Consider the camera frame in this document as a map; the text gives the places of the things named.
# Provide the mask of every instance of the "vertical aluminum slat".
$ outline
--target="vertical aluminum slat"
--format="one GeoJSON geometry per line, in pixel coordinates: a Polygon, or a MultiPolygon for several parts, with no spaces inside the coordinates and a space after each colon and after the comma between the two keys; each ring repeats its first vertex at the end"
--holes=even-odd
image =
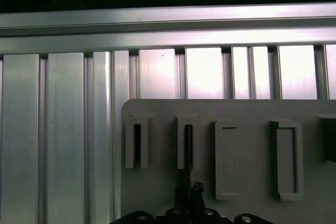
{"type": "Polygon", "coordinates": [[[112,163],[114,220],[121,217],[121,141],[122,107],[130,98],[129,53],[115,51],[112,55],[112,163]]]}
{"type": "Polygon", "coordinates": [[[336,45],[326,45],[329,99],[336,99],[336,45]]]}
{"type": "Polygon", "coordinates": [[[176,76],[175,50],[140,50],[140,98],[180,98],[176,76]]]}
{"type": "Polygon", "coordinates": [[[47,76],[47,223],[84,222],[83,54],[51,54],[47,76]]]}
{"type": "Polygon", "coordinates": [[[4,56],[1,222],[37,223],[38,55],[4,56]]]}
{"type": "Polygon", "coordinates": [[[232,48],[235,99],[250,99],[249,58],[246,47],[232,48]]]}
{"type": "Polygon", "coordinates": [[[283,99],[317,99],[313,46],[280,46],[279,62],[283,99]]]}
{"type": "Polygon", "coordinates": [[[186,49],[186,78],[188,99],[222,99],[222,50],[219,47],[186,49]]]}
{"type": "Polygon", "coordinates": [[[252,98],[270,99],[270,66],[267,47],[253,47],[250,57],[252,98]]]}
{"type": "Polygon", "coordinates": [[[91,223],[113,221],[111,53],[93,53],[93,199],[91,223]]]}

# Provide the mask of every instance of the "rectangular slot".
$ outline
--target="rectangular slot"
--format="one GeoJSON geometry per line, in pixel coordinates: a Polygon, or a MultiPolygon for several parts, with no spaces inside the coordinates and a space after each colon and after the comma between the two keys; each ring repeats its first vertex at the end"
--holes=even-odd
{"type": "Polygon", "coordinates": [[[133,125],[133,143],[134,143],[134,163],[135,167],[140,166],[141,163],[141,125],[133,125]]]}
{"type": "Polygon", "coordinates": [[[219,47],[187,48],[186,75],[188,99],[222,99],[222,50],[219,47]]]}
{"type": "Polygon", "coordinates": [[[252,99],[270,99],[269,56],[267,47],[252,47],[250,55],[252,99]]]}
{"type": "Polygon", "coordinates": [[[174,49],[140,50],[140,98],[180,98],[174,49]]]}
{"type": "Polygon", "coordinates": [[[198,115],[196,114],[184,114],[177,115],[177,168],[185,168],[185,140],[186,140],[186,129],[192,129],[192,168],[200,168],[200,149],[199,149],[199,139],[200,139],[200,123],[198,121],[198,115]]]}
{"type": "Polygon", "coordinates": [[[329,99],[336,99],[336,45],[326,45],[326,68],[329,99]]]}
{"type": "Polygon", "coordinates": [[[149,117],[126,118],[125,168],[148,167],[149,117]]]}
{"type": "Polygon", "coordinates": [[[92,115],[89,115],[91,123],[91,139],[89,140],[90,153],[93,157],[91,166],[93,172],[93,183],[90,185],[92,193],[90,219],[99,223],[110,223],[113,221],[113,181],[111,176],[112,167],[112,77],[111,77],[111,53],[93,53],[93,85],[92,115]]]}
{"type": "Polygon", "coordinates": [[[1,222],[37,223],[39,56],[5,55],[1,222]]]}
{"type": "Polygon", "coordinates": [[[313,46],[279,47],[283,99],[317,99],[313,46]]]}
{"type": "Polygon", "coordinates": [[[249,58],[246,47],[232,48],[234,99],[250,99],[249,58]]]}
{"type": "Polygon", "coordinates": [[[281,201],[303,198],[302,129],[300,123],[271,121],[275,193],[281,201]]]}
{"type": "Polygon", "coordinates": [[[216,199],[233,200],[238,191],[238,125],[215,123],[216,199]]]}
{"type": "Polygon", "coordinates": [[[83,223],[83,54],[50,54],[46,83],[47,222],[83,223]]]}
{"type": "Polygon", "coordinates": [[[336,163],[336,115],[323,115],[320,118],[323,125],[325,158],[336,163]]]}

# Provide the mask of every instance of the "metal frame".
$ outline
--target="metal frame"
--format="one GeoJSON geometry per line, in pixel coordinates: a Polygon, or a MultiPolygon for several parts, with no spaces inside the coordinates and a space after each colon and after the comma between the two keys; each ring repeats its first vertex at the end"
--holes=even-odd
{"type": "Polygon", "coordinates": [[[323,44],[336,4],[139,8],[0,15],[0,53],[323,44]]]}

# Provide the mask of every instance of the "metal panel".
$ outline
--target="metal panel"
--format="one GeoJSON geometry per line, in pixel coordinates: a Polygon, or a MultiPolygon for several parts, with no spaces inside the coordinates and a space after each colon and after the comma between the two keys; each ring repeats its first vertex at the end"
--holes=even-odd
{"type": "Polygon", "coordinates": [[[122,107],[130,98],[129,53],[115,51],[112,55],[112,158],[113,158],[113,202],[114,220],[121,216],[121,140],[122,107]]]}
{"type": "Polygon", "coordinates": [[[140,98],[180,98],[174,49],[140,50],[140,98]]]}
{"type": "Polygon", "coordinates": [[[283,99],[317,99],[313,46],[279,47],[283,99]]]}
{"type": "Polygon", "coordinates": [[[83,54],[51,54],[47,76],[47,222],[84,222],[83,54]]]}
{"type": "Polygon", "coordinates": [[[4,56],[1,222],[37,223],[38,55],[4,56]]]}
{"type": "Polygon", "coordinates": [[[0,27],[81,26],[101,24],[334,17],[336,4],[191,6],[1,14],[0,27]]]}
{"type": "Polygon", "coordinates": [[[111,81],[111,53],[93,53],[94,218],[91,217],[91,223],[95,224],[113,221],[111,81]]]}
{"type": "Polygon", "coordinates": [[[232,48],[233,84],[235,99],[250,98],[249,58],[246,47],[232,48]]]}
{"type": "Polygon", "coordinates": [[[232,45],[294,45],[334,43],[336,28],[228,29],[63,36],[4,37],[3,54],[29,52],[102,51],[131,48],[167,48],[232,45]]]}
{"type": "Polygon", "coordinates": [[[253,99],[270,99],[270,73],[267,47],[253,47],[250,55],[253,99]]]}
{"type": "Polygon", "coordinates": [[[336,45],[326,45],[329,99],[336,99],[336,45]]]}
{"type": "Polygon", "coordinates": [[[222,99],[223,57],[218,48],[186,49],[188,99],[222,99]]]}

